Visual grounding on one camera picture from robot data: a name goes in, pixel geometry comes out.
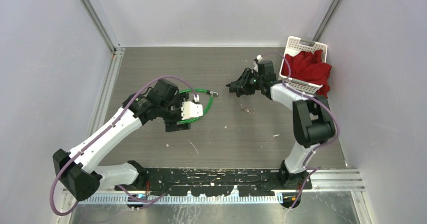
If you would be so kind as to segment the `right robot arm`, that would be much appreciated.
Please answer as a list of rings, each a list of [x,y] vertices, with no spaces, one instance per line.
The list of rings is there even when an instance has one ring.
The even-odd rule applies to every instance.
[[[292,111],[296,142],[277,174],[285,189],[294,188],[306,176],[307,163],[318,148],[331,144],[338,137],[336,119],[331,114],[328,100],[298,91],[284,80],[279,80],[270,60],[255,60],[254,68],[244,69],[238,79],[226,87],[237,97],[260,91],[268,99]]]

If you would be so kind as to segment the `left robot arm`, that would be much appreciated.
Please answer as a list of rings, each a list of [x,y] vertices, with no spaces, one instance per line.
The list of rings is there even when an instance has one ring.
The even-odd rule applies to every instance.
[[[93,135],[69,151],[57,150],[53,155],[56,181],[73,195],[84,201],[101,188],[114,186],[141,190],[146,187],[148,175],[136,161],[121,165],[100,166],[99,163],[122,140],[143,125],[162,118],[167,132],[188,130],[192,118],[203,115],[203,106],[195,89],[193,97],[180,93],[170,77],[157,78],[138,92],[131,94]]]

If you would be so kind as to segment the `small silver keys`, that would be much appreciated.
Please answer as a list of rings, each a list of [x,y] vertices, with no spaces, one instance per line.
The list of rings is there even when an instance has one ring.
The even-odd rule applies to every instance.
[[[243,106],[242,104],[240,105],[240,111],[249,115],[253,115],[253,112],[249,108]]]

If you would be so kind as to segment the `white plastic basket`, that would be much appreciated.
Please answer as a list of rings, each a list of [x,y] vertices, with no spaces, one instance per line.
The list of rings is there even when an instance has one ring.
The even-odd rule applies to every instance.
[[[288,37],[279,76],[299,91],[327,97],[332,70],[327,50],[324,43]]]

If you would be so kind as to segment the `red cloth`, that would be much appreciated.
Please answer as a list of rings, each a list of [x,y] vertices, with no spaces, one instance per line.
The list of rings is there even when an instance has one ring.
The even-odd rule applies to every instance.
[[[328,79],[332,66],[322,61],[322,53],[323,50],[319,49],[314,53],[301,51],[295,56],[286,54],[284,57],[291,68],[292,78],[322,85],[318,95],[328,98],[327,93],[330,91]]]

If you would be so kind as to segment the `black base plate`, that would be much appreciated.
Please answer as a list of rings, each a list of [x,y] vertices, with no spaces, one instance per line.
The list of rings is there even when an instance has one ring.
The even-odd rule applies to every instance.
[[[284,177],[277,169],[146,168],[127,191],[147,191],[150,195],[217,197],[229,196],[233,189],[240,197],[272,196],[280,191],[311,189],[308,172]]]

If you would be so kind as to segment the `right aluminium frame post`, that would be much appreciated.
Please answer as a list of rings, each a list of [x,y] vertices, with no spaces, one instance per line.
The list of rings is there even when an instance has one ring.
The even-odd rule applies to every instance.
[[[320,41],[322,35],[324,34],[327,26],[329,25],[330,21],[332,20],[335,12],[337,11],[339,5],[341,4],[343,0],[332,0],[319,27],[317,28],[315,35],[312,39],[312,41]]]

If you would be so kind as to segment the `aluminium frame post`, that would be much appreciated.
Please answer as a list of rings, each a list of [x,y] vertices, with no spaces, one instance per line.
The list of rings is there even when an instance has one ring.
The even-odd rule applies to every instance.
[[[117,46],[113,43],[111,37],[108,35],[106,28],[104,27],[101,19],[99,18],[96,9],[94,8],[90,0],[80,0],[86,12],[88,13],[90,19],[92,20],[95,28],[98,30],[101,38],[104,40],[108,49],[115,54]]]
[[[335,12],[337,11],[339,5],[341,4],[343,0],[332,0],[319,27],[317,28],[315,35],[312,39],[312,41],[320,41],[322,35],[324,34],[327,26],[329,25],[330,21],[332,20]]]

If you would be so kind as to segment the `aluminium front rail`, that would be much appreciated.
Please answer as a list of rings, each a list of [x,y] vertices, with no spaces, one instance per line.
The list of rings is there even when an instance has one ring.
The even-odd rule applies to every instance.
[[[299,205],[304,193],[328,192],[364,192],[365,186],[356,170],[308,170],[308,178],[300,183],[301,189],[291,187],[288,190],[278,187],[243,186],[209,186],[219,194],[212,196],[206,193],[197,194],[192,190],[177,195],[168,192],[163,197],[150,195],[148,202],[152,204],[269,204],[281,203],[286,207],[295,208]]]

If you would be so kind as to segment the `left aluminium frame post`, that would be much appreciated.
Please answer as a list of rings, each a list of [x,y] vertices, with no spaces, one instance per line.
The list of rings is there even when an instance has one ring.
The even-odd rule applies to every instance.
[[[117,46],[113,43],[111,37],[108,35],[106,28],[104,27],[101,19],[99,18],[96,9],[94,8],[90,0],[80,0],[86,12],[88,13],[90,19],[92,20],[95,28],[98,30],[101,38],[104,40],[108,49],[115,54]]]

